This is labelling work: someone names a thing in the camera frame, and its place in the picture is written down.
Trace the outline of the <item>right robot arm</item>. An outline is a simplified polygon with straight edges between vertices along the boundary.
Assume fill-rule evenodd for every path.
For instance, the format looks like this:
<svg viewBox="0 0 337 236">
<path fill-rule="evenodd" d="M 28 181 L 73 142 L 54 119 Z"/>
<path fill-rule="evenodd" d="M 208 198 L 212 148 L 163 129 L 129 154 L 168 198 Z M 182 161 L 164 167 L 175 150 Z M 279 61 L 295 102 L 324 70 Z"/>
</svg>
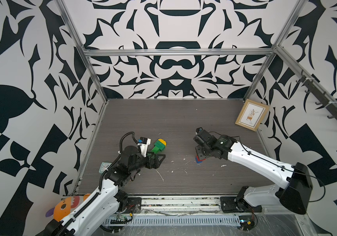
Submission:
<svg viewBox="0 0 337 236">
<path fill-rule="evenodd" d="M 209 157 L 228 160 L 243 165 L 272 181 L 263 187 L 244 186 L 232 200 L 221 200 L 223 212 L 259 212 L 262 206 L 282 205 L 287 210 L 304 215 L 311 203 L 313 190 L 309 168 L 302 164 L 274 160 L 241 143 L 238 137 L 220 135 L 218 138 L 199 127 L 194 141 L 197 159 Z"/>
</svg>

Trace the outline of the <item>dark green long lego brick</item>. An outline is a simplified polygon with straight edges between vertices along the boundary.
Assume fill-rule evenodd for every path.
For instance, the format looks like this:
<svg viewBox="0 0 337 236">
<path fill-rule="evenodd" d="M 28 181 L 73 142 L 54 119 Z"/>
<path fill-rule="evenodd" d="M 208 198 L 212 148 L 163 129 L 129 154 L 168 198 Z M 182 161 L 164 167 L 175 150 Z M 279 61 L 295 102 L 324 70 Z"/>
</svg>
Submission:
<svg viewBox="0 0 337 236">
<path fill-rule="evenodd" d="M 166 146 L 162 145 L 158 140 L 155 142 L 155 147 L 158 147 L 160 150 L 164 150 Z"/>
</svg>

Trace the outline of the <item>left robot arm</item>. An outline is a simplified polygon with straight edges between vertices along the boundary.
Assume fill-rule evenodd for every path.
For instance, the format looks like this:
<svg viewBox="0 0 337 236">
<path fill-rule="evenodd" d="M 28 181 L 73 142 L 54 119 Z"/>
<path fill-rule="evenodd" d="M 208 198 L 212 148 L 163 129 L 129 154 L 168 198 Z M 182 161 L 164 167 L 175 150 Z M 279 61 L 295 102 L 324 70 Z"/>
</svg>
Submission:
<svg viewBox="0 0 337 236">
<path fill-rule="evenodd" d="M 151 140 L 135 138 L 133 131 L 119 141 L 119 155 L 102 173 L 98 187 L 75 209 L 60 220 L 51 220 L 41 236 L 91 236 L 111 215 L 127 208 L 128 194 L 122 189 L 134 181 L 143 168 L 158 169 L 165 159 L 167 143 L 158 139 L 151 151 Z"/>
</svg>

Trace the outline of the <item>red lego brick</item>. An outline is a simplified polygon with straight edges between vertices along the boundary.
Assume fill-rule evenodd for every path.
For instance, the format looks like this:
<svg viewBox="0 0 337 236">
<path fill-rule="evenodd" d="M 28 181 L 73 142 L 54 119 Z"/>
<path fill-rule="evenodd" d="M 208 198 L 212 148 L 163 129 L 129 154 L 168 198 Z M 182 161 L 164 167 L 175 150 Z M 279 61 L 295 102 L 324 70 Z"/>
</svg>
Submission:
<svg viewBox="0 0 337 236">
<path fill-rule="evenodd" d="M 206 158 L 205 157 L 199 157 L 198 155 L 196 156 L 196 160 L 197 161 L 204 161 L 204 160 L 206 160 Z"/>
</svg>

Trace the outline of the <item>dark green upturned lego brick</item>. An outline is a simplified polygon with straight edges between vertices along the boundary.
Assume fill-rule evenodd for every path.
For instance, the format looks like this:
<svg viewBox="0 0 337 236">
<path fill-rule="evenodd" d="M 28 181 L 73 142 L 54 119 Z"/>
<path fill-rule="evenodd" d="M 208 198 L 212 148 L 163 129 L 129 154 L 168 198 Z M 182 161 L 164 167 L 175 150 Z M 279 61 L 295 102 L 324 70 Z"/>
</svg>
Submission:
<svg viewBox="0 0 337 236">
<path fill-rule="evenodd" d="M 163 151 L 165 148 L 166 148 L 166 146 L 165 146 L 163 143 L 161 143 L 161 142 L 156 142 L 156 143 L 154 144 L 154 148 L 152 149 L 152 151 L 153 151 L 154 153 L 157 153 L 157 152 Z"/>
</svg>

